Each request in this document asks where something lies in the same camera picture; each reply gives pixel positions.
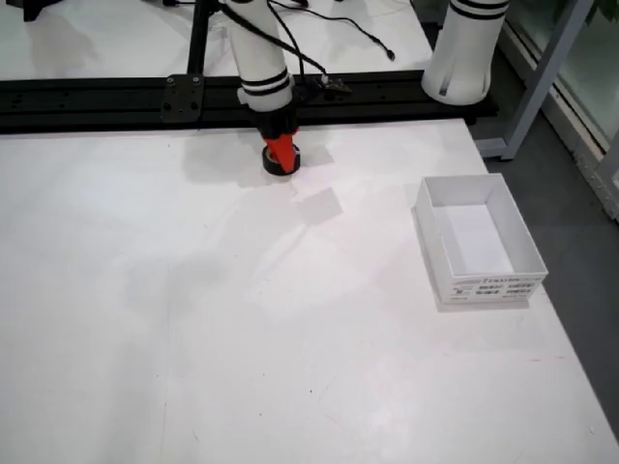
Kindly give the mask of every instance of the white tabletop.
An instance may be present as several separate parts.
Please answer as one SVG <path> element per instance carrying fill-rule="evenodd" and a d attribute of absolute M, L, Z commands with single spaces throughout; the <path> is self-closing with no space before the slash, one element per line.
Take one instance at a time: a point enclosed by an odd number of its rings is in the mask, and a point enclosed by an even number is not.
<path fill-rule="evenodd" d="M 462 122 L 0 143 L 0 461 L 616 463 L 544 289 L 437 304 L 422 176 Z"/>
<path fill-rule="evenodd" d="M 409 0 L 311 0 L 310 5 L 325 15 L 355 19 L 397 55 L 396 61 L 389 61 L 382 48 L 345 22 L 282 13 L 303 52 L 329 73 L 426 68 L 431 49 Z M 192 11 L 192 7 L 164 8 L 161 0 L 64 0 L 24 24 L 21 10 L 2 2 L 0 79 L 184 73 Z M 211 19 L 205 75 L 238 75 L 226 24 L 222 14 Z M 280 35 L 288 42 L 282 31 Z M 297 59 L 287 56 L 286 60 L 297 73 Z M 316 70 L 307 67 L 307 72 Z"/>

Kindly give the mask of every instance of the metal frame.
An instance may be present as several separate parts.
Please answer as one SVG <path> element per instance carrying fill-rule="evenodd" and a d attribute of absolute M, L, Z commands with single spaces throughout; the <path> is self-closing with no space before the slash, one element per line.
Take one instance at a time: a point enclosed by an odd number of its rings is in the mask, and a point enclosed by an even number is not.
<path fill-rule="evenodd" d="M 610 145 L 610 150 L 596 167 L 595 178 L 597 183 L 595 191 L 604 205 L 608 215 L 619 219 L 619 134 L 615 135 Z"/>
<path fill-rule="evenodd" d="M 251 116 L 238 101 L 239 77 L 203 76 L 208 19 L 216 9 L 213 0 L 196 1 L 187 74 L 0 82 L 0 133 L 252 127 Z M 352 94 L 304 99 L 298 109 L 299 123 L 432 119 L 472 123 L 498 111 L 491 98 L 468 107 L 434 101 L 422 90 L 422 75 L 421 71 L 336 74 Z M 309 81 L 318 77 L 308 75 Z"/>
<path fill-rule="evenodd" d="M 504 134 L 497 139 L 477 141 L 484 158 L 512 160 L 516 157 L 591 10 L 593 1 L 572 0 L 561 14 L 542 59 L 528 79 L 526 92 Z"/>

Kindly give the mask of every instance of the robotic arm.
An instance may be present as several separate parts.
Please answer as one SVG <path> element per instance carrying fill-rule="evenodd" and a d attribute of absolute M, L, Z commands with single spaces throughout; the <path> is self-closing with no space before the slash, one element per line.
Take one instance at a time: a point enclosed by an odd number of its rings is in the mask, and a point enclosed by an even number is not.
<path fill-rule="evenodd" d="M 279 36 L 277 20 L 267 0 L 226 0 L 224 5 L 269 36 Z M 264 166 L 274 175 L 292 174 L 300 165 L 299 152 L 292 142 L 299 125 L 292 94 L 294 80 L 283 51 L 234 21 L 229 36 L 241 77 L 239 101 L 249 107 L 266 143 L 262 153 Z"/>

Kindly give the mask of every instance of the white cardboard box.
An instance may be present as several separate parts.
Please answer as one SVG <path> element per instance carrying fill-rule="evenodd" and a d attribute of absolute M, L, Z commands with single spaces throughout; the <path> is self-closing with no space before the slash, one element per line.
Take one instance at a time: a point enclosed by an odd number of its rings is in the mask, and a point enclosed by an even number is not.
<path fill-rule="evenodd" d="M 500 174 L 424 178 L 415 210 L 443 303 L 527 300 L 548 274 Z"/>

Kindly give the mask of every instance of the wire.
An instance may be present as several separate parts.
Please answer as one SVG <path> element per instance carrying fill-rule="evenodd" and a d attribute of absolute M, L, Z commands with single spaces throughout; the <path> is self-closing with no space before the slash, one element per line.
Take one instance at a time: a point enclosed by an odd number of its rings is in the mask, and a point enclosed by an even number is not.
<path fill-rule="evenodd" d="M 322 65 L 320 65 L 316 61 L 314 61 L 311 58 L 309 58 L 308 55 L 304 54 L 301 51 L 298 51 L 296 48 L 290 46 L 288 43 L 283 42 L 282 40 L 280 40 L 280 39 L 278 39 L 276 37 L 273 37 L 273 36 L 267 34 L 266 32 L 260 30 L 259 28 L 257 28 L 253 24 L 251 24 L 249 21 L 247 21 L 244 17 L 242 17 L 241 15 L 237 14 L 234 10 L 232 10 L 230 7 L 228 7 L 225 3 L 221 4 L 221 12 L 224 15 L 228 16 L 232 21 L 236 22 L 239 26 L 241 26 L 244 29 L 246 29 L 247 31 L 252 32 L 256 36 L 260 37 L 261 39 L 264 39 L 265 41 L 267 41 L 267 42 L 269 42 L 269 43 L 271 43 L 273 45 L 276 45 L 279 48 L 287 51 L 288 53 L 293 54 L 294 56 L 298 57 L 299 59 L 302 59 L 306 63 L 311 64 L 312 66 L 317 68 L 321 73 L 323 73 L 323 75 L 325 75 L 325 76 L 329 75 L 327 73 L 327 70 L 325 70 L 322 67 Z"/>
<path fill-rule="evenodd" d="M 305 65 L 303 63 L 303 59 L 301 58 L 301 48 L 299 48 L 299 44 L 297 43 L 294 36 L 292 35 L 290 28 L 286 25 L 285 22 L 283 22 L 283 19 L 281 19 L 281 16 L 278 14 L 278 12 L 275 11 L 275 8 L 273 8 L 273 5 L 267 2 L 267 6 L 269 7 L 269 10 L 271 10 L 271 13 L 273 13 L 273 16 L 276 18 L 276 20 L 281 25 L 283 30 L 286 31 L 288 38 L 290 39 L 295 49 L 299 53 L 299 74 L 301 75 L 301 80 L 303 81 L 303 83 L 307 84 L 308 82 L 306 80 L 306 70 L 305 70 Z"/>
<path fill-rule="evenodd" d="M 305 12 L 305 13 L 309 13 L 310 15 L 314 15 L 314 16 L 318 16 L 321 17 L 322 19 L 326 19 L 328 21 L 348 21 L 349 23 L 351 23 L 353 26 L 355 26 L 359 32 L 361 32 L 362 34 L 364 34 L 366 37 L 368 37 L 368 39 L 370 39 L 372 42 L 374 42 L 375 44 L 377 44 L 378 46 L 380 46 L 381 48 L 383 48 L 385 50 L 385 53 L 387 53 L 387 57 L 391 60 L 394 61 L 396 59 L 396 54 L 390 49 L 388 48 L 380 39 L 378 39 L 376 36 L 373 36 L 371 33 L 369 33 L 368 31 L 366 31 L 363 27 L 361 27 L 354 19 L 351 19 L 350 17 L 346 17 L 346 16 L 325 16 L 324 14 L 320 14 L 317 12 L 314 12 L 308 8 L 301 8 L 301 7 L 291 7 L 289 5 L 284 5 L 280 2 L 278 2 L 277 0 L 268 0 L 269 3 L 273 3 L 275 5 L 278 5 L 279 7 L 282 8 L 286 8 L 287 10 L 292 10 L 295 12 Z"/>

